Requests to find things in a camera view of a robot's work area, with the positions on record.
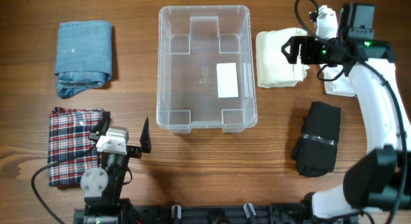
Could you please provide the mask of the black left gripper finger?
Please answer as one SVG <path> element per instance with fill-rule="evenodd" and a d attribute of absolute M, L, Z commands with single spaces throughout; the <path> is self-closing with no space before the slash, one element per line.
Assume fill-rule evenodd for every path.
<path fill-rule="evenodd" d="M 89 140 L 97 141 L 102 135 L 107 133 L 110 125 L 110 112 L 104 112 L 102 119 L 89 133 Z"/>
<path fill-rule="evenodd" d="M 150 133 L 149 133 L 149 118 L 147 117 L 144 121 L 143 129 L 141 132 L 141 137 L 139 140 L 141 144 L 141 151 L 143 153 L 151 153 L 152 144 L 150 140 Z"/>

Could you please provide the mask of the cream cloth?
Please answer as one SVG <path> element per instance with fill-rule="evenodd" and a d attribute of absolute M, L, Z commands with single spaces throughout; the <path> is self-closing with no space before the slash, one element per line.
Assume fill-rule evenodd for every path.
<path fill-rule="evenodd" d="M 289 64 L 281 47 L 293 36 L 306 36 L 300 28 L 261 31 L 256 35 L 256 67 L 258 87 L 294 87 L 307 76 L 308 65 Z"/>

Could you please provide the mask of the white t-shirt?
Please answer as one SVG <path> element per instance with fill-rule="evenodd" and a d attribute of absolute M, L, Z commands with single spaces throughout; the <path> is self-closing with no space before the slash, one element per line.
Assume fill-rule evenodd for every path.
<path fill-rule="evenodd" d="M 326 67 L 321 72 L 320 76 L 325 80 L 331 80 L 335 78 L 338 73 L 343 69 L 342 65 L 337 65 L 336 67 Z M 324 88 L 326 94 L 345 96 L 345 97 L 356 97 L 355 90 L 353 89 L 349 78 L 342 74 L 338 79 L 332 82 L 324 82 Z"/>

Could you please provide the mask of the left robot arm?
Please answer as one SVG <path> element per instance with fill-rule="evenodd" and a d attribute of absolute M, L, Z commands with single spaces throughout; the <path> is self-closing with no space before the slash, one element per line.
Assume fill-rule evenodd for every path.
<path fill-rule="evenodd" d="M 102 155 L 101 166 L 85 171 L 80 180 L 85 208 L 75 210 L 74 223 L 142 223 L 143 218 L 128 198 L 121 198 L 121 190 L 131 158 L 140 159 L 152 150 L 149 119 L 144 121 L 140 145 L 128 144 L 128 129 L 110 126 L 110 112 L 104 112 L 102 120 L 90 131 L 89 139 Z"/>

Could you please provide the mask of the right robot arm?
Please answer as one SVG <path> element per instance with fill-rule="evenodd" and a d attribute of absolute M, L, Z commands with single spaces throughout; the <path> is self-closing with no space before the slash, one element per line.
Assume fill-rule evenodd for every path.
<path fill-rule="evenodd" d="M 313 221 L 387 211 L 391 223 L 397 211 L 410 208 L 410 121 L 397 88 L 391 45 L 374 38 L 374 11 L 369 3 L 345 3 L 339 13 L 316 6 L 310 13 L 316 30 L 291 37 L 281 48 L 291 64 L 342 66 L 367 135 L 366 156 L 340 185 L 306 195 Z"/>

